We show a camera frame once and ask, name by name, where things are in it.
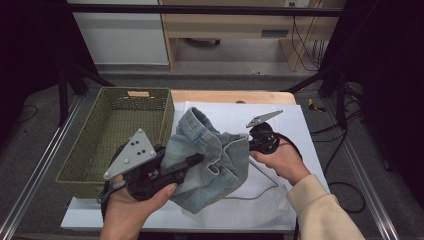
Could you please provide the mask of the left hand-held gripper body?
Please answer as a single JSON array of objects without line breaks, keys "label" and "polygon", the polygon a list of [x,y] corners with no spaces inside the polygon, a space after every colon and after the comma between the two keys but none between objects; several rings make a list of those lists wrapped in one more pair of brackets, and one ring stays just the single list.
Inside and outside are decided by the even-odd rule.
[{"label": "left hand-held gripper body", "polygon": [[107,200],[114,191],[126,188],[134,199],[147,200],[169,184],[182,184],[187,167],[181,164],[162,168],[165,152],[164,146],[153,146],[145,131],[138,129],[116,151],[105,171],[103,178],[107,189],[103,191],[103,199]]}]

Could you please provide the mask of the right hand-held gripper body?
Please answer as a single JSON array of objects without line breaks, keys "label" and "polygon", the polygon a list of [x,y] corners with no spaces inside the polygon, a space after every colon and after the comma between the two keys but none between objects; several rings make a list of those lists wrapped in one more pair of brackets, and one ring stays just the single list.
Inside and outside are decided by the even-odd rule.
[{"label": "right hand-held gripper body", "polygon": [[279,136],[273,131],[267,123],[268,120],[278,116],[282,110],[269,112],[263,115],[255,116],[246,127],[249,128],[249,150],[257,151],[262,154],[272,154],[279,147]]}]

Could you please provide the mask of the light blue denim jeans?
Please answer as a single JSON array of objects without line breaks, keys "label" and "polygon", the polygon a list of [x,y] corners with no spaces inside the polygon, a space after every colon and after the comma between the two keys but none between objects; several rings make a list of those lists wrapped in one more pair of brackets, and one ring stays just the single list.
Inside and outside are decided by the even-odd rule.
[{"label": "light blue denim jeans", "polygon": [[237,190],[248,177],[249,142],[245,133],[221,133],[195,107],[189,108],[178,122],[176,133],[166,146],[161,167],[169,169],[190,156],[204,159],[191,167],[171,200],[196,214]]}]

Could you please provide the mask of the green woven basket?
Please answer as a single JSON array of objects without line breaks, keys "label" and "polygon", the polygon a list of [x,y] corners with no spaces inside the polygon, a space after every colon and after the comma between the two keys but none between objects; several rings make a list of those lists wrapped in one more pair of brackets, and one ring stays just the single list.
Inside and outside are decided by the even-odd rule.
[{"label": "green woven basket", "polygon": [[95,199],[118,147],[139,129],[152,145],[166,145],[174,111],[168,88],[101,88],[56,182],[76,198]]}]

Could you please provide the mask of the person's right hand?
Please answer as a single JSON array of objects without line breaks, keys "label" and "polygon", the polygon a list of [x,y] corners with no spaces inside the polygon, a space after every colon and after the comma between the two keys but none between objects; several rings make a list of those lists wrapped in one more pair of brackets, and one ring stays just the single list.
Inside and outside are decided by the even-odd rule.
[{"label": "person's right hand", "polygon": [[257,162],[273,169],[292,186],[310,175],[310,171],[295,148],[284,139],[280,140],[278,149],[272,154],[266,155],[258,151],[251,151],[250,155]]}]

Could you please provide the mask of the person's left hand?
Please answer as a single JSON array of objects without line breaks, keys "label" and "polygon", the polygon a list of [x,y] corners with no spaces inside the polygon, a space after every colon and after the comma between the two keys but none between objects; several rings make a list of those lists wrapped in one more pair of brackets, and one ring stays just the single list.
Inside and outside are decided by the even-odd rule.
[{"label": "person's left hand", "polygon": [[177,185],[169,184],[145,201],[135,200],[126,188],[109,197],[100,240],[137,240],[148,217],[163,207]]}]

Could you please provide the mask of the yellow and black tool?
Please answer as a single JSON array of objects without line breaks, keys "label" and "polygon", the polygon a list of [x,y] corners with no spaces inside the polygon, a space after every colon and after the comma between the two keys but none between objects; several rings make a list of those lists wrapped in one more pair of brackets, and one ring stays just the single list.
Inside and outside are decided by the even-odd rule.
[{"label": "yellow and black tool", "polygon": [[322,113],[322,112],[326,112],[326,109],[324,108],[324,107],[317,107],[315,104],[314,104],[314,101],[313,101],[313,99],[308,99],[308,108],[310,109],[310,110],[313,110],[313,111],[317,111],[317,112],[320,112],[320,113]]}]

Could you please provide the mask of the black metal stand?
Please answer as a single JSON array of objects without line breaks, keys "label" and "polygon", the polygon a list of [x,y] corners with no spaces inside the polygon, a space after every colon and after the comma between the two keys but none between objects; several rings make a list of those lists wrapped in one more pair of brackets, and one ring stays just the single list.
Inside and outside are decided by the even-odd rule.
[{"label": "black metal stand", "polygon": [[345,86],[346,77],[342,68],[337,64],[330,64],[327,67],[319,70],[314,75],[306,80],[285,89],[285,92],[296,93],[301,89],[311,85],[312,83],[322,80],[323,83],[319,87],[318,94],[322,98],[328,98],[334,91],[336,91],[336,120],[337,124],[343,129],[347,129],[347,119],[345,115]]},{"label": "black metal stand", "polygon": [[101,86],[113,87],[111,82],[100,77],[98,73],[88,70],[64,54],[59,55],[57,67],[60,103],[59,126],[63,126],[70,116],[68,110],[68,86],[70,86],[74,94],[78,96],[85,96],[88,92],[88,86],[85,83],[86,79],[90,79]]}]

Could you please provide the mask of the black object under desk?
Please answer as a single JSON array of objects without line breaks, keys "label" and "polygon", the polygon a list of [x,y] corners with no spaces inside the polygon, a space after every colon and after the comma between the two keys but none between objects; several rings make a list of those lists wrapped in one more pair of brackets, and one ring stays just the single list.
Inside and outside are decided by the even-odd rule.
[{"label": "black object under desk", "polygon": [[218,46],[221,43],[220,39],[208,39],[208,38],[185,38],[184,41],[191,46]]}]

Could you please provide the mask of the white cabinet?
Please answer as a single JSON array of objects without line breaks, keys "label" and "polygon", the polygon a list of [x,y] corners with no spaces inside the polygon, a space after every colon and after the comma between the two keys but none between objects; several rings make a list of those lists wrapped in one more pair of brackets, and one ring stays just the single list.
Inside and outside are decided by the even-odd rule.
[{"label": "white cabinet", "polygon": [[74,13],[95,64],[167,65],[159,14]]}]

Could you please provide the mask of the wooden desk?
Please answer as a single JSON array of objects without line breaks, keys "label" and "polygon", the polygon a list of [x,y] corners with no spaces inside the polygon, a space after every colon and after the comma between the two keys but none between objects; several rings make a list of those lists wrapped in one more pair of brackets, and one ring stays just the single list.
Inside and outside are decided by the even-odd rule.
[{"label": "wooden desk", "polygon": [[[158,0],[165,5],[296,7],[342,9],[347,0]],[[182,38],[277,39],[292,71],[299,69],[304,55],[309,55],[312,42],[331,39],[336,17],[189,15],[164,14],[168,55],[175,58],[176,41]]]}]

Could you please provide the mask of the black horizontal bar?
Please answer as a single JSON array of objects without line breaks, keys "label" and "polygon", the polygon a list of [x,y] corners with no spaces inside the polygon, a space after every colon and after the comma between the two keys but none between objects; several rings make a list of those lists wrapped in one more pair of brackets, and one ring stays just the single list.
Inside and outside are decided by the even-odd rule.
[{"label": "black horizontal bar", "polygon": [[238,6],[194,5],[118,5],[118,4],[67,4],[72,12],[131,13],[131,14],[198,14],[198,15],[250,15],[250,16],[307,16],[340,17],[343,9],[271,8]]}]

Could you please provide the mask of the black curtain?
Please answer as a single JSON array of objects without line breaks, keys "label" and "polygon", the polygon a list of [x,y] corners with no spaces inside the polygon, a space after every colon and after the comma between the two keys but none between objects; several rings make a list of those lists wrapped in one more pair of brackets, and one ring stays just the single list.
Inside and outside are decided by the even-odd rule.
[{"label": "black curtain", "polygon": [[68,0],[0,0],[0,143],[31,94],[58,83],[66,60],[95,74]]},{"label": "black curtain", "polygon": [[346,0],[324,65],[363,87],[362,110],[389,166],[424,208],[424,0]]}]

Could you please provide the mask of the aluminium rail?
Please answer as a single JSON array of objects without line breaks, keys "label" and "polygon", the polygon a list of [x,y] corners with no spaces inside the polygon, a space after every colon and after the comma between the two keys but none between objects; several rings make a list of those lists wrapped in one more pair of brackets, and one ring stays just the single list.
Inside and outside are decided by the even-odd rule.
[{"label": "aluminium rail", "polygon": [[371,182],[365,168],[363,167],[348,135],[345,136],[345,140],[342,143],[342,149],[382,239],[399,240],[397,230],[395,229],[380,196],[374,187],[374,184]]},{"label": "aluminium rail", "polygon": [[30,175],[26,185],[21,191],[18,199],[9,211],[7,218],[0,227],[0,240],[11,240],[16,229],[18,228],[24,214],[26,213],[35,193],[37,192],[44,176],[46,175],[63,139],[65,138],[75,116],[77,115],[83,97],[75,96],[72,99],[71,106],[68,108],[68,116],[63,123],[56,129],[49,144],[45,148],[41,158],[39,159],[34,171]]}]

